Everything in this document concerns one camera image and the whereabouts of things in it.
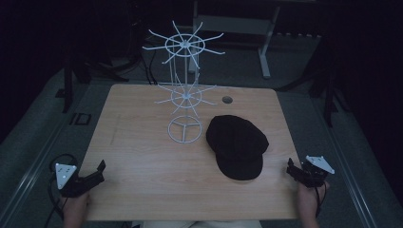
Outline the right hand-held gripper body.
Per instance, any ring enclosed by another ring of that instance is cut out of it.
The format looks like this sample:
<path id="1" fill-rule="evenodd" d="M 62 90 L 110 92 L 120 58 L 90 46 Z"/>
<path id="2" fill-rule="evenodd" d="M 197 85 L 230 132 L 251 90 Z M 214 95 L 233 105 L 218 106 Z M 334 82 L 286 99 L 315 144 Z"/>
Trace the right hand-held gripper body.
<path id="1" fill-rule="evenodd" d="M 334 174 L 335 169 L 325 160 L 323 156 L 306 156 L 301 164 L 303 179 L 300 181 L 306 187 L 320 187 L 328 174 Z"/>

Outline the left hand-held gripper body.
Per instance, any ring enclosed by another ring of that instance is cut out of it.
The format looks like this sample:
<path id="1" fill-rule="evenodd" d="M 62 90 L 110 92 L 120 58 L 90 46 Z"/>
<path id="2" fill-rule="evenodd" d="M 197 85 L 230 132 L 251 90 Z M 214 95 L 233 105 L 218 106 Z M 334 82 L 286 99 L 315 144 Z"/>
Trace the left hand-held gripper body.
<path id="1" fill-rule="evenodd" d="M 55 164 L 57 188 L 64 198 L 77 198 L 97 185 L 90 185 L 89 179 L 96 171 L 86 177 L 78 176 L 78 167 L 69 164 Z"/>

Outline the black cap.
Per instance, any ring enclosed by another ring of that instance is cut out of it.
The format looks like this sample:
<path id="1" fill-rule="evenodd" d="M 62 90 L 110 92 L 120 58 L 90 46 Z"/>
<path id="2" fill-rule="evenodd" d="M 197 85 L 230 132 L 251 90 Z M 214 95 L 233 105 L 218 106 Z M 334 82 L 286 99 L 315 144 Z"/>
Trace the black cap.
<path id="1" fill-rule="evenodd" d="M 250 181 L 260 175 L 269 142 L 250 121 L 234 115 L 215 116 L 206 130 L 206 140 L 227 178 Z"/>

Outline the white wire hat rack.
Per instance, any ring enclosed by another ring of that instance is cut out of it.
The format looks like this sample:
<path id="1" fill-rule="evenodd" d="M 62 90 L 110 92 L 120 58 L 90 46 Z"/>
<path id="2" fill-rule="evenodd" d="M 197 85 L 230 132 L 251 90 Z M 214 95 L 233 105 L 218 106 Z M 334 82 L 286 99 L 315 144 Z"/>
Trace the white wire hat rack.
<path id="1" fill-rule="evenodd" d="M 215 88 L 214 85 L 200 85 L 200 59 L 204 52 L 223 55 L 222 51 L 215 51 L 206 46 L 208 41 L 217 40 L 222 33 L 209 38 L 198 35 L 203 23 L 192 31 L 182 32 L 175 22 L 172 22 L 174 33 L 165 36 L 150 30 L 149 32 L 163 39 L 163 44 L 156 47 L 144 47 L 145 50 L 164 50 L 167 59 L 163 65 L 169 65 L 170 82 L 158 84 L 158 88 L 169 92 L 166 100 L 157 101 L 157 104 L 171 103 L 175 109 L 171 112 L 172 119 L 167 125 L 169 138 L 176 143 L 193 143 L 203 132 L 202 122 L 197 111 L 200 104 L 215 105 L 203 98 L 203 93 Z"/>

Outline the person's left hand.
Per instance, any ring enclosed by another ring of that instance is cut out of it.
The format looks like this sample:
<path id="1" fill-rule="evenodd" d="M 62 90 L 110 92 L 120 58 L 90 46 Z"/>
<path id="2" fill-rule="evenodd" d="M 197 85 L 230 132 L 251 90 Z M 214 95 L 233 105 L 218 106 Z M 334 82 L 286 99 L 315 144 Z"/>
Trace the person's left hand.
<path id="1" fill-rule="evenodd" d="M 64 215 L 73 218 L 83 216 L 86 213 L 89 202 L 90 194 L 88 192 L 77 198 L 69 198 L 63 209 Z"/>

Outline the person's right hand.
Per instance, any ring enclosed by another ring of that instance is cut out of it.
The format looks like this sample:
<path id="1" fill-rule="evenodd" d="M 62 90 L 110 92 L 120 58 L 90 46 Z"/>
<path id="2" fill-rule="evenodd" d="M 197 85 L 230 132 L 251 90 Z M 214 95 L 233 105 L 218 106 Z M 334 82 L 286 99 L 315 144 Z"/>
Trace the person's right hand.
<path id="1" fill-rule="evenodd" d="M 317 217 L 328 188 L 327 181 L 320 187 L 308 188 L 302 183 L 297 186 L 297 211 L 301 219 Z"/>

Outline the black floor socket box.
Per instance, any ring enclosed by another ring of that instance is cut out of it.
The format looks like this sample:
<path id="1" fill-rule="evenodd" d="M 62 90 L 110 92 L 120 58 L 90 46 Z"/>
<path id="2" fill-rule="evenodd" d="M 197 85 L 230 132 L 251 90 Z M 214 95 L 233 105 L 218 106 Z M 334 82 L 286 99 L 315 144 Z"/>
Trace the black floor socket box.
<path id="1" fill-rule="evenodd" d="M 91 114 L 74 113 L 69 121 L 69 125 L 89 125 L 91 118 Z"/>

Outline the black metal stand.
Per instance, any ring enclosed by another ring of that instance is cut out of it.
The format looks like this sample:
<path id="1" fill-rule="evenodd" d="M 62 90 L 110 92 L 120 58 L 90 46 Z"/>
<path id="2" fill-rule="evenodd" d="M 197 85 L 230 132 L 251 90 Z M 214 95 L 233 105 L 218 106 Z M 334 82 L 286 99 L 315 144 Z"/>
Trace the black metal stand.
<path id="1" fill-rule="evenodd" d="M 334 98 L 337 97 L 336 75 L 335 52 L 329 39 L 322 36 L 301 76 L 287 85 L 277 87 L 276 91 L 289 91 L 312 81 L 308 94 L 311 98 L 318 98 L 322 93 L 325 93 L 323 119 L 329 127 L 332 127 L 332 113 L 337 112 L 334 104 Z"/>
<path id="2" fill-rule="evenodd" d="M 128 82 L 128 79 L 119 76 L 118 72 L 133 67 L 139 61 L 140 56 L 131 57 L 127 63 L 120 66 L 107 67 L 90 58 L 88 54 L 77 51 L 73 46 L 68 46 L 64 58 L 64 87 L 56 93 L 57 98 L 64 99 L 63 113 L 67 113 L 73 103 L 73 75 L 76 76 L 80 83 L 88 84 L 91 76 L 87 69 L 91 68 L 101 72 L 105 77 L 113 81 Z"/>

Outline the white metal desk frame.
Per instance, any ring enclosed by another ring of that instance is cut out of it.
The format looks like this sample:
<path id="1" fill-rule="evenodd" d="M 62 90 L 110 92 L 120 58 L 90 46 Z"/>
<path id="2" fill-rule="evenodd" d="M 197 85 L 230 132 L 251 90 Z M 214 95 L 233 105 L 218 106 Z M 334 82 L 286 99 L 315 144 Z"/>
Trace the white metal desk frame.
<path id="1" fill-rule="evenodd" d="M 266 53 L 274 34 L 280 6 L 276 6 L 269 13 L 269 19 L 241 18 L 230 16 L 218 16 L 200 14 L 200 0 L 193 0 L 193 30 L 202 25 L 206 31 L 230 32 L 237 34 L 260 35 L 264 37 L 264 43 L 258 48 L 259 63 L 264 79 L 271 77 Z"/>

